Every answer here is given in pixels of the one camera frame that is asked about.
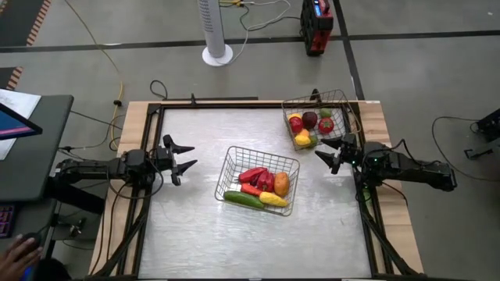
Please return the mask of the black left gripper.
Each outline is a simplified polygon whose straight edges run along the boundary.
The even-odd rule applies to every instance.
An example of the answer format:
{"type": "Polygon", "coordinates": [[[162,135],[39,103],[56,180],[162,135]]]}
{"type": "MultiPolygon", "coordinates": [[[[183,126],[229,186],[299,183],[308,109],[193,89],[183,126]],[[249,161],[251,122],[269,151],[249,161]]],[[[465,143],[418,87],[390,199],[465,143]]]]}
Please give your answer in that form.
{"type": "Polygon", "coordinates": [[[195,148],[177,145],[169,134],[165,135],[162,138],[162,141],[164,146],[157,147],[155,153],[156,161],[159,165],[159,170],[170,170],[172,184],[175,186],[180,186],[181,182],[179,176],[183,176],[184,173],[197,162],[197,160],[191,160],[189,162],[177,164],[175,155],[192,151],[195,148]]]}

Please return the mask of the dark red apple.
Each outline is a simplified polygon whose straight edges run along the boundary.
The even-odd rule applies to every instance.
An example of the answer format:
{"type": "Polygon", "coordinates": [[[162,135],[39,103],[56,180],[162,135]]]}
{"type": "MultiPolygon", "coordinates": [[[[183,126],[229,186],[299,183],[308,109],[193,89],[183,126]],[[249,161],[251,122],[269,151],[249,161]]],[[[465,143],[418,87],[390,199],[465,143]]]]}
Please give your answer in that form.
{"type": "Polygon", "coordinates": [[[305,112],[302,115],[302,123],[305,129],[312,130],[317,124],[318,116],[315,112],[305,112]]]}

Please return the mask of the small wire basket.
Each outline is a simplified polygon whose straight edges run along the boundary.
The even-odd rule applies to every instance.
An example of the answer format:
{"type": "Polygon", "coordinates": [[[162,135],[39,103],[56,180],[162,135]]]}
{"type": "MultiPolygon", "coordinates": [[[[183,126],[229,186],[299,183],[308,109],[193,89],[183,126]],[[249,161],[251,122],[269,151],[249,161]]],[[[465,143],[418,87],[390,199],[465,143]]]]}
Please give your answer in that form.
{"type": "Polygon", "coordinates": [[[315,112],[318,116],[317,124],[309,131],[309,136],[317,136],[318,143],[321,144],[323,138],[343,137],[346,134],[356,135],[361,130],[360,121],[353,104],[346,98],[342,90],[333,90],[327,92],[319,92],[313,90],[310,96],[292,98],[281,103],[285,125],[291,136],[293,147],[296,151],[310,148],[300,147],[295,143],[295,136],[291,132],[288,122],[288,115],[299,113],[303,115],[305,112],[315,112]],[[321,108],[330,108],[332,110],[332,120],[334,121],[334,130],[329,134],[321,134],[318,130],[318,123],[322,119],[320,117],[321,108]]]}

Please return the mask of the large wire basket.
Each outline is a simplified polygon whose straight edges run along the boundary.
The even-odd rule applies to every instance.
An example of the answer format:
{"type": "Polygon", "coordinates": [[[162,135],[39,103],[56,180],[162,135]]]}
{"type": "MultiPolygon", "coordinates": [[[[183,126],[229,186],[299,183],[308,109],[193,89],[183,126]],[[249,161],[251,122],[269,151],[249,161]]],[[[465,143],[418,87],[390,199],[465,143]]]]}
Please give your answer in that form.
{"type": "MultiPolygon", "coordinates": [[[[272,173],[273,175],[281,172],[287,173],[290,181],[290,186],[287,195],[285,197],[282,197],[283,199],[288,201],[288,206],[277,207],[264,204],[264,209],[252,209],[273,213],[275,215],[289,216],[292,213],[293,209],[300,163],[296,159],[285,156],[273,155],[261,151],[255,151],[252,149],[241,148],[238,146],[229,147],[224,159],[223,168],[221,169],[220,178],[216,186],[216,191],[214,194],[215,199],[218,201],[225,201],[223,198],[223,194],[229,190],[241,192],[242,183],[239,183],[238,176],[248,169],[256,167],[267,168],[267,171],[272,173]]],[[[250,184],[256,187],[257,180],[250,184]]],[[[233,205],[240,205],[229,201],[226,202],[233,205]]]]}

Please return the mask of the orange potato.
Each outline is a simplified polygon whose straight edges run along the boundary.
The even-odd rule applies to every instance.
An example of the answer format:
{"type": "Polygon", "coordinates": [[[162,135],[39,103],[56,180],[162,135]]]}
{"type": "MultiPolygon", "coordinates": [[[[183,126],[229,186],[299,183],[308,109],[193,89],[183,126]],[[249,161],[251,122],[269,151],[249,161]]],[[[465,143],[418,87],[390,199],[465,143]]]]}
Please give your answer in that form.
{"type": "Polygon", "coordinates": [[[285,197],[288,194],[290,181],[288,174],[285,172],[277,173],[274,176],[274,193],[280,197],[285,197]]]}

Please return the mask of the red chili pepper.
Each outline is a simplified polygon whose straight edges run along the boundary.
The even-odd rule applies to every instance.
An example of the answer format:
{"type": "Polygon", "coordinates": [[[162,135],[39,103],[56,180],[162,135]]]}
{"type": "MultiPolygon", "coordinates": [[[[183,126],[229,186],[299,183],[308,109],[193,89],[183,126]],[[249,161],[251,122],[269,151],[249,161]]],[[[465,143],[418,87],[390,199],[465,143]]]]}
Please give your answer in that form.
{"type": "Polygon", "coordinates": [[[261,174],[267,171],[267,168],[264,167],[256,167],[252,169],[248,169],[247,171],[241,173],[238,176],[239,183],[253,183],[255,182],[261,174]]]}

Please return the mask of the green cucumber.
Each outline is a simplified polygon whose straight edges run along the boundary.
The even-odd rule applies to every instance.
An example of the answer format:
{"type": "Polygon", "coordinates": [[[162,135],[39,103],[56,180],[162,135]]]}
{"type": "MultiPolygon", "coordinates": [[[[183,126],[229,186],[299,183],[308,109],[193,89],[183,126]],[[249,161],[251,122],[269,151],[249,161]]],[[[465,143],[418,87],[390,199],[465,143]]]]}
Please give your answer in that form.
{"type": "Polygon", "coordinates": [[[264,209],[265,205],[255,196],[240,191],[229,190],[223,194],[225,201],[237,203],[251,208],[264,209]]]}

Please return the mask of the red bell pepper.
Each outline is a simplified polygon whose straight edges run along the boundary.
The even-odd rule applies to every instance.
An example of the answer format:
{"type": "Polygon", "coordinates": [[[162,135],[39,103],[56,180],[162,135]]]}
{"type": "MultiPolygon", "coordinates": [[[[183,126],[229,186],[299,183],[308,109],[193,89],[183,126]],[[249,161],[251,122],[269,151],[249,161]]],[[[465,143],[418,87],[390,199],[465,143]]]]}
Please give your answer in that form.
{"type": "Polygon", "coordinates": [[[258,190],[272,193],[274,191],[274,175],[265,171],[257,179],[256,187],[258,190]]]}

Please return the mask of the yellow corn cob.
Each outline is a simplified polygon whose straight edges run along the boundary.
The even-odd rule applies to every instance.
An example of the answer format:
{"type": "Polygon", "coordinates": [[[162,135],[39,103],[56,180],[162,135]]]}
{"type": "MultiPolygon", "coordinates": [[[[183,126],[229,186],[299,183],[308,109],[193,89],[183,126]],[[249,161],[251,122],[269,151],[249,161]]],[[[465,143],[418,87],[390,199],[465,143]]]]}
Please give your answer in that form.
{"type": "Polygon", "coordinates": [[[261,192],[260,195],[259,195],[259,200],[263,203],[263,204],[267,204],[267,205],[272,205],[272,206],[277,206],[277,207],[286,207],[288,206],[288,201],[283,199],[282,197],[274,194],[274,193],[270,193],[270,192],[261,192]]]}

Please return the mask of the red black power station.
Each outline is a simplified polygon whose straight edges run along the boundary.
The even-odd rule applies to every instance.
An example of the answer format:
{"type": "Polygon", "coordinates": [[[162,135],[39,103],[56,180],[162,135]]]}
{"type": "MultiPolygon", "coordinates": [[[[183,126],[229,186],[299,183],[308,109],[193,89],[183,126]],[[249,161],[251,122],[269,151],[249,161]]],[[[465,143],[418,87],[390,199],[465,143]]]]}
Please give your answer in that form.
{"type": "Polygon", "coordinates": [[[334,15],[329,1],[303,0],[300,25],[307,56],[322,55],[334,26],[334,15]]]}

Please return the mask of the dark grey desk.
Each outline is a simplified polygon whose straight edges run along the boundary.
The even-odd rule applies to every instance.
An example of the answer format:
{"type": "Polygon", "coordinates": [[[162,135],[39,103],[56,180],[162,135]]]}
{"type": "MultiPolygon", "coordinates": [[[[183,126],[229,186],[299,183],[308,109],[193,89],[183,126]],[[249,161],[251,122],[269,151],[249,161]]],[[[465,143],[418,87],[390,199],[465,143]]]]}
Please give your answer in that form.
{"type": "Polygon", "coordinates": [[[52,170],[73,104],[71,95],[43,96],[30,116],[42,134],[15,141],[0,161],[0,202],[38,201],[52,170]]]}

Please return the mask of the computer monitor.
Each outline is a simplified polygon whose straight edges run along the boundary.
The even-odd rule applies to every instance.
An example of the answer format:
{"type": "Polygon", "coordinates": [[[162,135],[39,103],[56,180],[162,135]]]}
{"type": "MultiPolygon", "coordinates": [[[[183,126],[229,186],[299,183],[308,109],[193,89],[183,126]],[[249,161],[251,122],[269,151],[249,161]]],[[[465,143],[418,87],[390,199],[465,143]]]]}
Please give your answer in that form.
{"type": "Polygon", "coordinates": [[[0,141],[42,134],[43,129],[0,103],[0,141]]]}

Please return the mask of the person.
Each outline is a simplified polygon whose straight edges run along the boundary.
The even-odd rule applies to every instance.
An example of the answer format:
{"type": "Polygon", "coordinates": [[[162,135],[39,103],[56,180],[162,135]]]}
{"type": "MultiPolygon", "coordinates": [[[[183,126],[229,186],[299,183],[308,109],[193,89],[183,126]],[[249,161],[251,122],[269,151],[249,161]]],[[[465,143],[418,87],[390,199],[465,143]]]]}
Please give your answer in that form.
{"type": "Polygon", "coordinates": [[[41,259],[34,267],[30,281],[70,281],[66,266],[57,259],[41,259]]]}

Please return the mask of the black mat striped edge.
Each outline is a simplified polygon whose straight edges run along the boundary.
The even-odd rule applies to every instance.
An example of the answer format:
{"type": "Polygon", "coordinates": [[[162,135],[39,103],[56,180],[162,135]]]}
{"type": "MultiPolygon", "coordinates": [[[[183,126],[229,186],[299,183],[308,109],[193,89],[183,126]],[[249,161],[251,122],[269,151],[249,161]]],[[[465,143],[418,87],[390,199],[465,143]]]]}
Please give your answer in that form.
{"type": "Polygon", "coordinates": [[[53,0],[0,0],[0,49],[34,45],[53,0]]]}
{"type": "Polygon", "coordinates": [[[14,91],[20,82],[23,67],[0,67],[0,89],[14,91]]]}

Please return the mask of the person's hand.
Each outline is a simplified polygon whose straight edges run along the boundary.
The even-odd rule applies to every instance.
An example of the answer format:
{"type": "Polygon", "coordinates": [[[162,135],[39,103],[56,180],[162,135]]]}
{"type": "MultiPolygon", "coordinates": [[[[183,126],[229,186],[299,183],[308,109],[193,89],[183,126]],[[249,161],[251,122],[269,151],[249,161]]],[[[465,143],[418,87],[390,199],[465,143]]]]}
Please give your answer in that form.
{"type": "Polygon", "coordinates": [[[41,260],[41,252],[34,237],[18,235],[0,254],[0,281],[20,281],[24,272],[41,260]]]}

